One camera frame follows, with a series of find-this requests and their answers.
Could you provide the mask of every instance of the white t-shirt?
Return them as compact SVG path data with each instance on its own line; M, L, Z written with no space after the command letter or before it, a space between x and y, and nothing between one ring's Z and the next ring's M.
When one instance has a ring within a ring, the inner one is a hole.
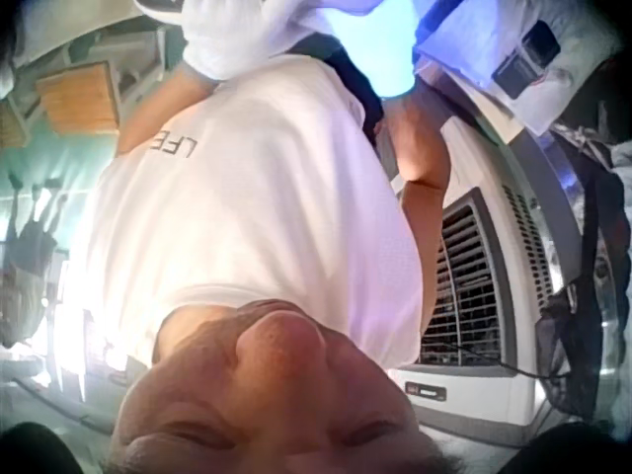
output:
M363 115L308 57L222 85L104 171L72 255L73 294L147 366L175 309L270 298L383 368L415 360L419 254Z

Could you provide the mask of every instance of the portable air cooler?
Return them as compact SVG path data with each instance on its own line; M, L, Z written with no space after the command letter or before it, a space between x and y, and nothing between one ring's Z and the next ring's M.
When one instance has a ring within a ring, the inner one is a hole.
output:
M452 117L441 132L453 169L436 309L417 363L389 374L409 395L421 425L511 437L533 422L543 400L533 379L496 363L536 371L534 325L552 293L529 211L537 203L521 193L500 150L474 128Z

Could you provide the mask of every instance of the eye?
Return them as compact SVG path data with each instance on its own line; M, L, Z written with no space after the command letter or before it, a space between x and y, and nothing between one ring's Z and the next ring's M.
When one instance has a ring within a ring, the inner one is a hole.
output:
M204 425L177 423L168 426L165 431L171 436L178 437L179 439L184 439L192 442L193 444L198 444L210 449L223 451L233 449L236 446L235 442L230 440L228 437Z
M346 447L357 447L369 444L376 439L399 432L401 427L390 422L375 422L352 432L343 439Z

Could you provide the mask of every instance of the black bag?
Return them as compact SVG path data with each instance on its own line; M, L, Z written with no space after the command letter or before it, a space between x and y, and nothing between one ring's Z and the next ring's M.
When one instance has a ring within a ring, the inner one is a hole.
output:
M581 275L551 296L535 326L537 369L557 410L591 420L601 370L601 312L594 286L598 239L595 182L586 185Z

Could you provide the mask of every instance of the air vent grille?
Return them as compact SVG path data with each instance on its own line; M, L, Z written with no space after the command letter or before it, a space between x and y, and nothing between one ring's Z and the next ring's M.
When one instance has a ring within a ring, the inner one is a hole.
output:
M470 204L443 220L438 258L437 302L422 339L419 363L480 366L494 364L477 354L502 356L497 292L482 228Z
M529 206L524 196L515 193L511 188L503 186L505 195L512 206L515 222L522 236L524 251L529 259L529 267L535 284L537 304L541 309L546 305L549 296L553 294L553 283L549 274L544 246L540 234L531 218Z

